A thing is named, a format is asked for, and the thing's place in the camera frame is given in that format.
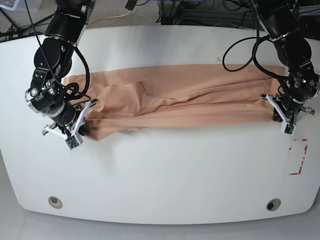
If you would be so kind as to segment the black robot arm image-left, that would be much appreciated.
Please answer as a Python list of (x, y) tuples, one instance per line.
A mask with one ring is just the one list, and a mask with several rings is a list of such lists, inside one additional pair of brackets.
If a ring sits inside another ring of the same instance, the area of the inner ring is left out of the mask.
[[(94, 0), (56, 0), (56, 10), (46, 31), (43, 43), (34, 56), (35, 70), (27, 101), (35, 113), (41, 113), (54, 121), (62, 133), (71, 136), (71, 128), (80, 119), (81, 103), (72, 101), (85, 98), (90, 85), (89, 66), (78, 49), (79, 40), (88, 25), (95, 7)], [(85, 83), (80, 89), (77, 83), (62, 84), (62, 79), (72, 67), (76, 53), (85, 68)]]

